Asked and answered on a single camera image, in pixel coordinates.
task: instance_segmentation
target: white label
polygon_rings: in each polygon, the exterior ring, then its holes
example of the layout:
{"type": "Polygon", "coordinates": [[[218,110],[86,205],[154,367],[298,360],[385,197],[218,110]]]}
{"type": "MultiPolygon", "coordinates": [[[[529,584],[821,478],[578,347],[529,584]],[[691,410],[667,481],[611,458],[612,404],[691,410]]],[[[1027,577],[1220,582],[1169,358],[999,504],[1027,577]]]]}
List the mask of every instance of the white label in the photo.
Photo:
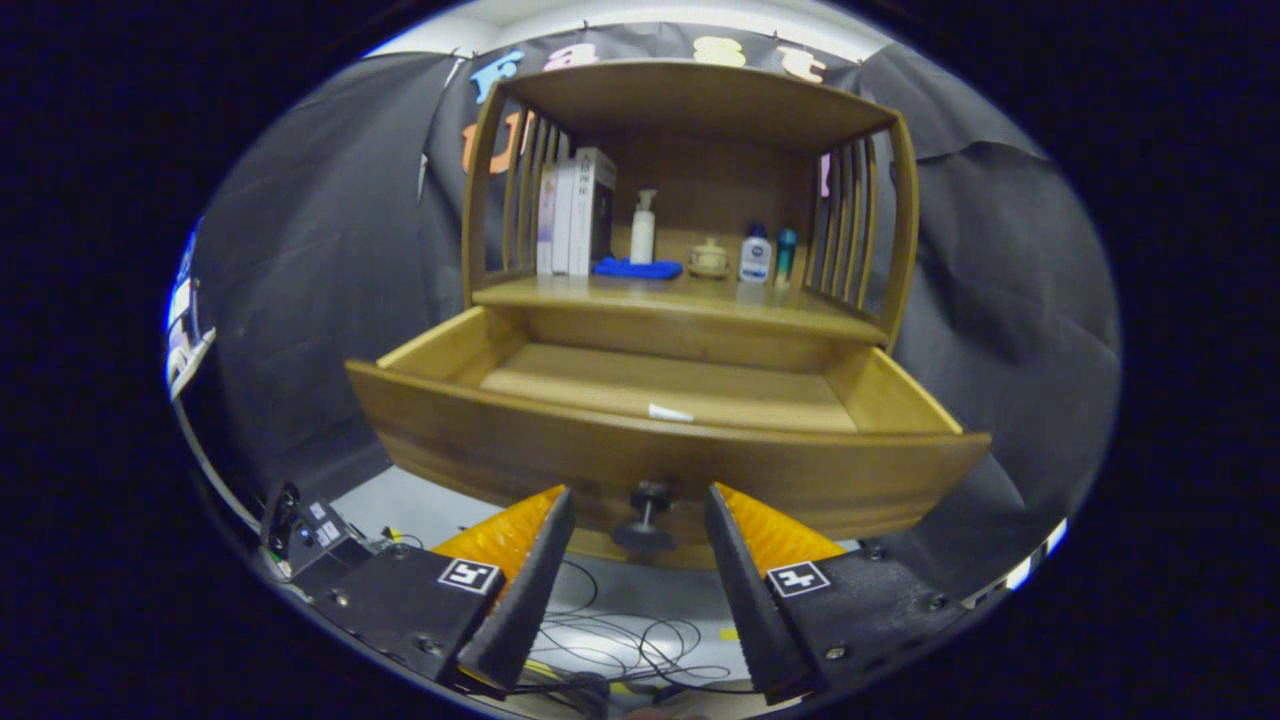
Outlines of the white label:
{"type": "Polygon", "coordinates": [[[320,527],[320,543],[324,546],[328,546],[333,541],[338,539],[338,528],[334,527],[333,520],[320,527]]]}
{"type": "Polygon", "coordinates": [[[172,327],[178,318],[191,307],[191,278],[187,278],[178,286],[174,291],[173,297],[169,299],[169,325],[172,327]]]}
{"type": "Polygon", "coordinates": [[[649,416],[654,420],[677,420],[680,423],[692,423],[694,416],[689,413],[681,413],[678,410],[672,410],[671,407],[663,407],[660,405],[649,404],[649,416]]]}
{"type": "Polygon", "coordinates": [[[1065,534],[1066,534],[1066,518],[1064,518],[1062,521],[1059,523],[1056,528],[1053,528],[1053,532],[1048,534],[1048,539],[1044,541],[1046,556],[1053,552],[1053,548],[1057,547],[1059,541],[1061,541],[1062,536],[1065,534]]]}
{"type": "Polygon", "coordinates": [[[1023,560],[1021,562],[1019,562],[1018,568],[1014,568],[1014,570],[1011,573],[1009,573],[1009,577],[1005,578],[1005,585],[1009,589],[1015,591],[1023,583],[1027,582],[1027,578],[1030,574],[1032,574],[1032,559],[1028,557],[1027,560],[1023,560]]]}
{"type": "Polygon", "coordinates": [[[454,560],[444,569],[444,574],[436,580],[445,585],[484,594],[489,592],[489,585],[498,577],[498,566],[488,562],[475,562],[472,560],[454,560]]]}
{"type": "Polygon", "coordinates": [[[769,579],[782,597],[794,597],[831,585],[831,580],[813,562],[774,568],[769,570],[769,579]]]}

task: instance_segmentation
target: white lotion bottle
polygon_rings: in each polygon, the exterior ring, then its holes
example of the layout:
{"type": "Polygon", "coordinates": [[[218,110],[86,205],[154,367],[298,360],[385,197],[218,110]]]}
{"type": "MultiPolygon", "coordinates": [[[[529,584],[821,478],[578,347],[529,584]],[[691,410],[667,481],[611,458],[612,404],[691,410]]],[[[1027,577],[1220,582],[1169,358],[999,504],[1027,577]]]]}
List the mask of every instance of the white lotion bottle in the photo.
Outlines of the white lotion bottle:
{"type": "Polygon", "coordinates": [[[653,263],[653,228],[654,215],[653,197],[658,195],[654,188],[640,191],[640,202],[636,204],[636,214],[631,218],[631,264],[649,265],[653,263]]]}
{"type": "Polygon", "coordinates": [[[773,246],[764,237],[764,225],[751,224],[751,232],[742,241],[742,254],[737,260],[737,279],[749,283],[763,283],[769,279],[773,265],[773,246]]]}

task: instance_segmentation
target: screw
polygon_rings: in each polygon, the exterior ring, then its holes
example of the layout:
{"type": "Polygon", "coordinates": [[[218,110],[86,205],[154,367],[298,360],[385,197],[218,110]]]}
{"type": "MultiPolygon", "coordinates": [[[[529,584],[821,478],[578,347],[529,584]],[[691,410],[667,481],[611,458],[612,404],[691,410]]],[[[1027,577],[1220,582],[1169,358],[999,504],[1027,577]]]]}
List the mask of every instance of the screw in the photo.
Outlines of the screw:
{"type": "Polygon", "coordinates": [[[419,635],[413,644],[417,646],[417,650],[428,655],[440,655],[440,643],[426,635],[419,635]]]}

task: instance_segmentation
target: wooden drawer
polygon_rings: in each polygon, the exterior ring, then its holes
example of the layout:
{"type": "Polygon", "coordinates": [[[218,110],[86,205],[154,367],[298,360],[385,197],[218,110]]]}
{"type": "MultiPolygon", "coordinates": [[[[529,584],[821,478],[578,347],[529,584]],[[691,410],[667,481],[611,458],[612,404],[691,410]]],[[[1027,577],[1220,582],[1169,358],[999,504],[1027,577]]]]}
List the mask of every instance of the wooden drawer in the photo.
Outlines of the wooden drawer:
{"type": "Polygon", "coordinates": [[[347,369],[397,465],[502,506],[566,483],[571,548],[614,559],[641,479],[675,478],[659,524],[681,548],[659,561],[709,568],[713,480],[870,537],[918,521],[989,443],[874,346],[718,319],[475,306],[347,369]]]}

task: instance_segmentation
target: drawer front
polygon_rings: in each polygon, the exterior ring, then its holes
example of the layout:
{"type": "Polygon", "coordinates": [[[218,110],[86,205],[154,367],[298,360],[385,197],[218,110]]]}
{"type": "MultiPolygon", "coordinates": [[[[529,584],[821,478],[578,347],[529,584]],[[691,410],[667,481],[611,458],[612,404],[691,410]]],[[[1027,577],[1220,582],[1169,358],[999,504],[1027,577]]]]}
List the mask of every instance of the drawer front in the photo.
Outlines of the drawer front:
{"type": "Polygon", "coordinates": [[[870,537],[915,524],[989,445],[983,433],[948,430],[791,433],[668,423],[508,397],[366,363],[347,369],[401,468],[500,506],[558,483],[571,487],[581,530],[571,548],[577,552],[620,557],[600,534],[635,519],[631,489],[655,475],[676,478],[676,502],[658,520],[684,547],[659,560],[673,565],[710,566],[703,498],[712,482],[828,537],[870,537]]]}

